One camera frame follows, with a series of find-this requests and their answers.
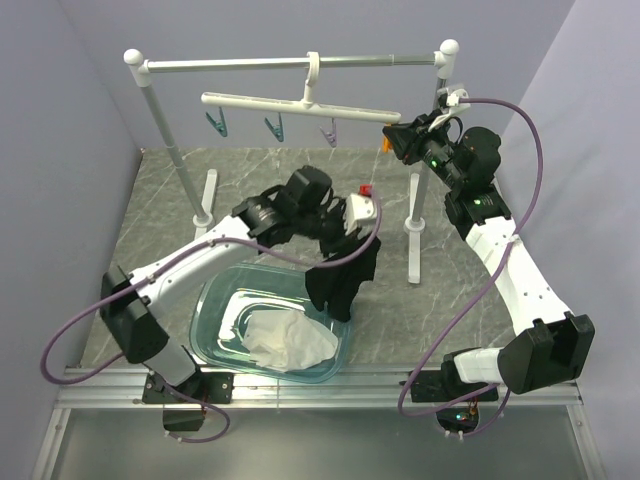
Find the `orange clothespin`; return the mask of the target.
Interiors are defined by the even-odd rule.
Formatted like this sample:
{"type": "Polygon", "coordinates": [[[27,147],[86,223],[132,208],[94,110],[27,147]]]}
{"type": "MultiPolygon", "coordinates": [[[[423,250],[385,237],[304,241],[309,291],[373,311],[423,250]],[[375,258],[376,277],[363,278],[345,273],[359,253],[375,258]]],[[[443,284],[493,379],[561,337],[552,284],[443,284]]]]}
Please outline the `orange clothespin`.
{"type": "Polygon", "coordinates": [[[386,136],[383,137],[383,142],[382,142],[382,151],[384,153],[389,153],[392,150],[392,146],[390,141],[388,140],[388,138],[386,136]]]}

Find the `black underwear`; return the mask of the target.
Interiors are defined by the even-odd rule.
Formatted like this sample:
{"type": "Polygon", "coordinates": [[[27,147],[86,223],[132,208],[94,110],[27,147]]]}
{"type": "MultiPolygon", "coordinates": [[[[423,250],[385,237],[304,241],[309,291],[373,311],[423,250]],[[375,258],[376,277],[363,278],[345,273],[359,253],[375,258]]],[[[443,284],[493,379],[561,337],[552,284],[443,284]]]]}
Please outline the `black underwear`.
{"type": "Polygon", "coordinates": [[[373,281],[381,241],[375,237],[354,260],[332,268],[312,268],[305,273],[305,288],[316,310],[326,311],[333,320],[347,323],[360,285],[373,281]]]}

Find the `white plastic clip hanger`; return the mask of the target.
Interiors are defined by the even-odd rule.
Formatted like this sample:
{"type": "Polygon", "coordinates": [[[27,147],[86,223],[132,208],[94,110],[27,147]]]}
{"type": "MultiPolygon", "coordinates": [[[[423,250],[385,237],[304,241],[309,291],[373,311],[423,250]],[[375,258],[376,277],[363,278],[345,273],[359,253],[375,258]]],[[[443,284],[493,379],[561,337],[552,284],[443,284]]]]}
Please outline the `white plastic clip hanger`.
{"type": "Polygon", "coordinates": [[[204,92],[201,95],[201,102],[204,105],[217,107],[230,107],[245,110],[376,122],[383,124],[394,124],[401,120],[401,114],[399,112],[318,103],[313,98],[313,90],[318,81],[321,59],[319,53],[315,51],[308,52],[307,58],[309,60],[309,67],[307,69],[303,96],[300,100],[284,100],[204,92]]]}

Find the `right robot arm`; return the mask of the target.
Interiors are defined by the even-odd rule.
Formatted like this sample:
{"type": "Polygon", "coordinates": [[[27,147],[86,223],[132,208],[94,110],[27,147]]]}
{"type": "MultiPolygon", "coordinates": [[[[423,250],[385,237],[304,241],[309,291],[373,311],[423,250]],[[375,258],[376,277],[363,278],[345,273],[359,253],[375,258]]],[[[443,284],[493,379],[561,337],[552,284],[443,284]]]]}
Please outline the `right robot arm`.
{"type": "Polygon", "coordinates": [[[445,355],[435,377],[436,401],[460,400],[490,384],[524,394],[577,379],[595,336],[588,315],[576,315],[554,293],[517,233],[494,175],[500,137],[472,127],[457,140],[440,111],[384,127],[396,157],[423,162],[448,187],[444,206],[460,237],[495,276],[515,337],[501,348],[470,348],[445,355]]]}

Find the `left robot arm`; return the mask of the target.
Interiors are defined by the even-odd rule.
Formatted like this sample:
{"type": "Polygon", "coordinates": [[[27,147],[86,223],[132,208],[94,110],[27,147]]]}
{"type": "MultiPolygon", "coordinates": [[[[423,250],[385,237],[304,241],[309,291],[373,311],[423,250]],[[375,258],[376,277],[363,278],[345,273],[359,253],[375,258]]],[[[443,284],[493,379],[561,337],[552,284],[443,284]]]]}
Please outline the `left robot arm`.
{"type": "Polygon", "coordinates": [[[374,277],[381,242],[379,199],[334,193],[320,169],[295,170],[284,184],[246,198],[210,231],[166,257],[126,272],[104,274],[100,317],[131,364],[143,364],[178,401],[204,391],[194,357],[159,319],[185,294],[259,254],[278,257],[276,246],[296,236],[315,240],[323,262],[305,262],[304,288],[313,307],[347,323],[362,283],[374,277]]]}

